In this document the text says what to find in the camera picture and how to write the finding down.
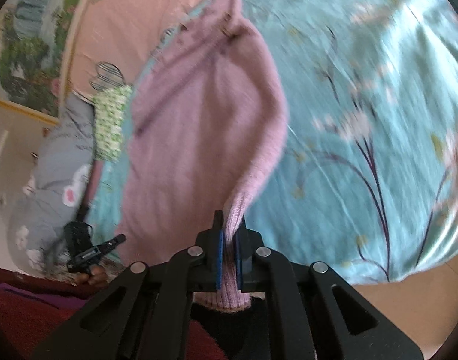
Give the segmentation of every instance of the green floral cloth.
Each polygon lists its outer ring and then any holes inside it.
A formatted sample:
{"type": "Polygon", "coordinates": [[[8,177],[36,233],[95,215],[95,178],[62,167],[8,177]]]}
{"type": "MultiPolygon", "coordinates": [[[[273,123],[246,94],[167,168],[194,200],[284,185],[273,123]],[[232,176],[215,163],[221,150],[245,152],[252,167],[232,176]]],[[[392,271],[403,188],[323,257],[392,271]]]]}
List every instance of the green floral cloth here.
{"type": "Polygon", "coordinates": [[[94,95],[95,142],[97,160],[115,161],[119,158],[122,144],[122,121],[127,100],[132,93],[130,85],[106,89],[94,95]]]}

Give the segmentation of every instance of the white wall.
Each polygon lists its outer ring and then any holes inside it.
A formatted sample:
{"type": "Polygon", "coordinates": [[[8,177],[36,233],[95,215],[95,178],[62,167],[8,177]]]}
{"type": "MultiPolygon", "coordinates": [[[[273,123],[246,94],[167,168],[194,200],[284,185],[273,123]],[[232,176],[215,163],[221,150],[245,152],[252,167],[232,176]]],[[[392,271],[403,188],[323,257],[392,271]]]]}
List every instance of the white wall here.
{"type": "Polygon", "coordinates": [[[7,250],[6,228],[15,201],[27,183],[33,168],[30,152],[37,152],[44,125],[26,115],[0,108],[0,267],[16,270],[7,250]]]}

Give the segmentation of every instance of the teal bedspread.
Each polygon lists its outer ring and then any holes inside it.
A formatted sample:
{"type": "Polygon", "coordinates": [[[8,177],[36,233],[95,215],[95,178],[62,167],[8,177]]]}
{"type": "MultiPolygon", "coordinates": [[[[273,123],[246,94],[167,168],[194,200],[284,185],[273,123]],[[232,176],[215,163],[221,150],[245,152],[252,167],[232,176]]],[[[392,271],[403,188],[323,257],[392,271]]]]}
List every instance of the teal bedspread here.
{"type": "MultiPolygon", "coordinates": [[[[352,284],[401,280],[454,256],[458,17],[447,0],[244,0],[244,14],[290,109],[285,154],[248,227],[352,284]]],[[[120,220],[125,153],[102,173],[89,217],[96,242],[120,220]]]]}

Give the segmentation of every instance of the gray pillow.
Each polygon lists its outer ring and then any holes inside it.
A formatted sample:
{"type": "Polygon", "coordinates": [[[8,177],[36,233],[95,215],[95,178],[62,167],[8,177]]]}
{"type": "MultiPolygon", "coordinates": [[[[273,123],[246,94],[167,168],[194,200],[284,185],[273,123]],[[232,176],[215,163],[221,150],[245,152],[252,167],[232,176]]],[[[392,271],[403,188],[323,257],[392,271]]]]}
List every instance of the gray pillow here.
{"type": "Polygon", "coordinates": [[[62,228],[76,217],[93,162],[93,114],[93,106],[69,95],[14,207],[7,244],[14,264],[28,274],[42,275],[47,258],[63,250],[62,228]]]}

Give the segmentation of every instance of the hand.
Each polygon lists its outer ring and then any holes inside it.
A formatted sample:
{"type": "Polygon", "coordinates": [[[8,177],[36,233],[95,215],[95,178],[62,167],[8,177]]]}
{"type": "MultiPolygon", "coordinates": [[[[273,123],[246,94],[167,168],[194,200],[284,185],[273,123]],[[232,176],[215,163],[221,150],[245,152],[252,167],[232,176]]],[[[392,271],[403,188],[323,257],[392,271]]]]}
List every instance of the hand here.
{"type": "Polygon", "coordinates": [[[108,276],[104,268],[99,265],[94,265],[90,268],[90,273],[92,276],[89,276],[88,274],[78,274],[76,277],[76,283],[78,285],[89,283],[91,286],[96,288],[107,286],[108,276]]]}

